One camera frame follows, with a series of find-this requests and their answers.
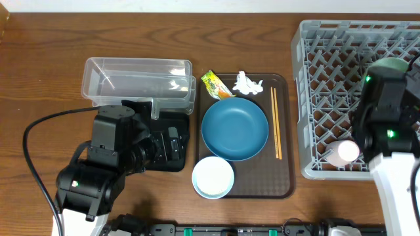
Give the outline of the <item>light blue bowl with rice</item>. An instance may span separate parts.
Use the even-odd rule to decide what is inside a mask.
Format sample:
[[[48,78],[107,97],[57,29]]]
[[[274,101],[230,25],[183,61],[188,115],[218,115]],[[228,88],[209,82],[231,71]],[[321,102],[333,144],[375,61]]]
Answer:
[[[231,164],[220,157],[206,157],[198,161],[192,171],[194,190],[206,199],[223,198],[232,189],[234,180]]]

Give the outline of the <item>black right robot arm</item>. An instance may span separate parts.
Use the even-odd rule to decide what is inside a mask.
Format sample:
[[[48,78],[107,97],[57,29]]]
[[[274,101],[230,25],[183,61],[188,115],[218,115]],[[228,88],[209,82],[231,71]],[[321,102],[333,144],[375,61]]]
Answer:
[[[406,72],[385,66],[366,71],[352,137],[377,187],[388,235],[419,234],[419,139],[407,100]]]

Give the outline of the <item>mint green bowl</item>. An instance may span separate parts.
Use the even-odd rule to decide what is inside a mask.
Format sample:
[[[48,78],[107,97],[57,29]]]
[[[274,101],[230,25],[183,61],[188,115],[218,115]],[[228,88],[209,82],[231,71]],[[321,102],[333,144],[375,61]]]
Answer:
[[[409,67],[409,63],[401,58],[389,57],[389,58],[382,58],[375,61],[374,63],[372,63],[371,67],[372,66],[382,66],[386,68],[396,69],[401,72],[406,72]]]

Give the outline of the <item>pink plastic cup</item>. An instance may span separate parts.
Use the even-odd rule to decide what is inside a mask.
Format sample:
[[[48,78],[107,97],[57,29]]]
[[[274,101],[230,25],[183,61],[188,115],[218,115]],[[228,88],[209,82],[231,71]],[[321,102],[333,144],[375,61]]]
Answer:
[[[351,140],[334,141],[327,145],[326,150],[330,151],[326,161],[335,167],[343,167],[360,155],[358,145]]]

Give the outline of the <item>wooden chopstick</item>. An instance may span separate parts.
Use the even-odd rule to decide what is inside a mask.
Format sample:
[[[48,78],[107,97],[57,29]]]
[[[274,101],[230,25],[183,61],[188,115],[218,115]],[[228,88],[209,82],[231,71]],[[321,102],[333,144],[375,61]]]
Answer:
[[[271,108],[272,108],[272,122],[273,122],[273,132],[274,132],[274,147],[276,152],[276,158],[280,159],[279,149],[278,149],[278,132],[276,129],[276,115],[275,115],[275,107],[274,107],[274,91],[273,88],[270,87],[270,99],[271,99]]]
[[[282,160],[282,143],[281,143],[281,133],[280,133],[280,121],[278,113],[278,99],[276,88],[273,88],[273,101],[274,101],[274,115],[276,120],[276,132],[277,132],[277,148],[278,148],[278,159]]]

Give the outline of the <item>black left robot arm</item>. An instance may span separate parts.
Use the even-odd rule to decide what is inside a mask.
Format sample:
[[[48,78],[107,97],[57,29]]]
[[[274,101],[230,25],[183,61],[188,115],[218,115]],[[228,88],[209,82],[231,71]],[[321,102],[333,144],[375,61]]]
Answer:
[[[163,111],[151,118],[151,102],[124,100],[98,108],[91,140],[80,144],[60,171],[53,235],[149,235],[146,222],[130,214],[108,217],[132,174],[184,168],[189,116]]]

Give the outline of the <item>dark blue plate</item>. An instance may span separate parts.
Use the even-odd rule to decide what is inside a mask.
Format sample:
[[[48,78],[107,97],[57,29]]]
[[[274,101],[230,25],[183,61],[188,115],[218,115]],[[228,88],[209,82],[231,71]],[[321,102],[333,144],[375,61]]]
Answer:
[[[245,98],[220,100],[205,112],[201,136],[216,156],[228,161],[245,161],[265,147],[268,119],[257,104]]]

